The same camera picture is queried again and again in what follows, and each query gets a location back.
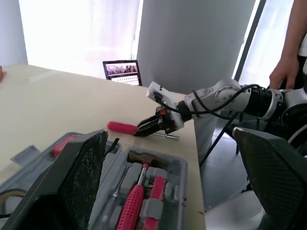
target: beige table top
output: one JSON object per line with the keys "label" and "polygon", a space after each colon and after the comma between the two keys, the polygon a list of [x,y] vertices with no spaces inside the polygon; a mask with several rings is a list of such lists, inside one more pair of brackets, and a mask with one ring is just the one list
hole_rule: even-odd
{"label": "beige table top", "polygon": [[[0,84],[0,183],[18,170],[10,158],[29,145],[44,150],[67,132],[89,133],[109,121],[138,124],[157,104],[147,88],[28,65],[3,68]],[[175,100],[183,99],[174,93]],[[109,131],[123,148],[135,146],[184,158],[188,162],[188,229],[204,229],[203,201],[194,125],[173,133],[180,140],[137,138]]]}

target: laptop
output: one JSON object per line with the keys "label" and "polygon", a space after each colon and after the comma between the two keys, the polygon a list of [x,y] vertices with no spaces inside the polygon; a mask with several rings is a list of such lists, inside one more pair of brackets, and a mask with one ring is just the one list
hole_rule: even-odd
{"label": "laptop", "polygon": [[142,85],[137,60],[103,61],[106,79],[130,85]]}

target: robotic arm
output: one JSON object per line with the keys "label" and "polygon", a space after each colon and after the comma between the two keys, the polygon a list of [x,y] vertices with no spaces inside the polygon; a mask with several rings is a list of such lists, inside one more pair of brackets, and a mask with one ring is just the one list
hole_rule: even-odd
{"label": "robotic arm", "polygon": [[168,90],[152,82],[147,97],[160,106],[154,116],[139,123],[135,136],[148,136],[159,130],[168,134],[183,128],[188,120],[219,116],[221,111],[245,112],[260,120],[286,123],[297,130],[307,124],[307,95],[303,88],[267,90],[258,85],[242,87],[227,79],[188,94],[177,103]]}

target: pink screwdriver handle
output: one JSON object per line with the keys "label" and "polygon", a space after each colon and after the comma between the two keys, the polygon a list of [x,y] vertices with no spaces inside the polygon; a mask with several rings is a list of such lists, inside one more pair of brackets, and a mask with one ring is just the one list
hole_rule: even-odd
{"label": "pink screwdriver handle", "polygon": [[125,203],[116,230],[135,230],[144,199],[144,188],[135,185]]}

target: tool box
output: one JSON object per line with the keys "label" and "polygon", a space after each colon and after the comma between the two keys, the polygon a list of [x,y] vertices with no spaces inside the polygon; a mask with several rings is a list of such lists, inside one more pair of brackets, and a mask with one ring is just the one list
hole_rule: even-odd
{"label": "tool box", "polygon": [[[81,134],[67,133],[43,152],[35,146],[29,146],[14,156],[11,160],[19,164],[21,169],[0,185],[0,193],[10,189],[29,190],[37,177],[56,160],[59,152],[54,154],[54,149],[75,135]],[[107,150],[112,143],[107,141]],[[146,164],[142,164],[140,159],[146,154],[163,162],[154,159],[145,167]],[[137,224],[133,229],[186,229],[187,169],[187,163],[182,158],[135,147],[123,150],[117,144],[104,160],[87,229],[127,229],[120,228],[120,223],[124,223],[125,218],[131,219],[133,211],[125,210],[134,207],[135,197],[131,198],[131,193],[140,180],[143,187],[142,205],[137,211]],[[7,200],[5,207],[0,206],[0,211],[13,210],[20,200],[19,197]],[[0,218],[0,228],[6,220]]]}

